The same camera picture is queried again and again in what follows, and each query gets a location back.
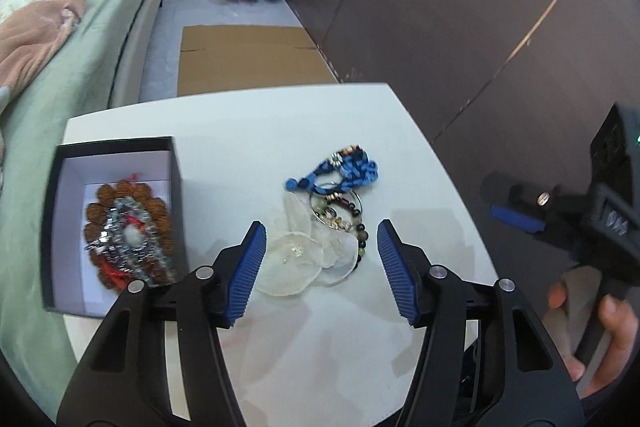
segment finger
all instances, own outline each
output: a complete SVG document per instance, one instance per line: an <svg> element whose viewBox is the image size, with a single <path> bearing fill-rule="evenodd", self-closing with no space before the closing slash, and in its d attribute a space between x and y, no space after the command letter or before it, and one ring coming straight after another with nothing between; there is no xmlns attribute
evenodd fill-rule
<svg viewBox="0 0 640 427"><path fill-rule="evenodd" d="M600 302L598 318L612 338L607 354L585 390L585 396L608 386L622 374L633 352L638 333L638 317L629 303L614 299L611 295Z"/></svg>
<svg viewBox="0 0 640 427"><path fill-rule="evenodd" d="M566 284L564 283L564 281L554 284L553 286L551 286L551 288L549 288L547 298L549 307L552 310L559 308L566 301L567 295L568 291L566 289Z"/></svg>
<svg viewBox="0 0 640 427"><path fill-rule="evenodd" d="M578 381L584 375L585 367L584 364L576 359L575 357L568 355L562 358L564 362L564 366L566 370L569 372L569 376L571 377L571 381Z"/></svg>

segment pink blanket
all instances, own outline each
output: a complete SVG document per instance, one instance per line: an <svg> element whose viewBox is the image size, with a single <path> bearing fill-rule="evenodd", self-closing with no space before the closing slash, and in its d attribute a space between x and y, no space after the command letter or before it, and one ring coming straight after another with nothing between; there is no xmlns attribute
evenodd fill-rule
<svg viewBox="0 0 640 427"><path fill-rule="evenodd" d="M84 2L36 0L0 24L0 112L62 47L84 15ZM3 158L4 139L0 133L0 162Z"/></svg>

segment blue braided cord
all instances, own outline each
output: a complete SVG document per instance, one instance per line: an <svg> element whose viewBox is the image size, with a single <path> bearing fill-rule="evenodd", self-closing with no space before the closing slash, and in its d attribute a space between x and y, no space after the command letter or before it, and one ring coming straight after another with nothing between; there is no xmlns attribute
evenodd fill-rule
<svg viewBox="0 0 640 427"><path fill-rule="evenodd" d="M316 185L316 180L321 174L329 174L334 172L335 167L324 160L311 174L305 178L301 178L297 184L295 180L290 178L285 183L285 188L290 191L309 190L321 196L334 194L335 192L348 192L355 187L365 187L372 184L378 179L378 165L369 161L367 153L362 149L356 150L350 155L342 158L342 164L338 168L338 172L342 177L342 181L330 188L323 188Z"/></svg>

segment bed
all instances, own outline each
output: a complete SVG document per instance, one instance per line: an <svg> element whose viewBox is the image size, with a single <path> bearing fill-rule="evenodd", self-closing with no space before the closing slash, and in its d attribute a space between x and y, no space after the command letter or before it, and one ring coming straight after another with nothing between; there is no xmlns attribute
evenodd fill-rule
<svg viewBox="0 0 640 427"><path fill-rule="evenodd" d="M0 349L30 396L55 418L76 366L63 317L45 312L40 220L55 147L68 118L135 103L161 0L87 0L75 32L0 118Z"/></svg>

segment brown wall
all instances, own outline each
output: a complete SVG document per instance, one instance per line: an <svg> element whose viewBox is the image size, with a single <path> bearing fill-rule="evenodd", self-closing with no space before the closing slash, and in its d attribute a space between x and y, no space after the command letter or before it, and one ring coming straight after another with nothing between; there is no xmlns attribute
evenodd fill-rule
<svg viewBox="0 0 640 427"><path fill-rule="evenodd" d="M545 309L564 253L493 222L494 169L585 190L610 106L640 106L640 0L287 0L344 82L387 82L456 184L498 274Z"/></svg>

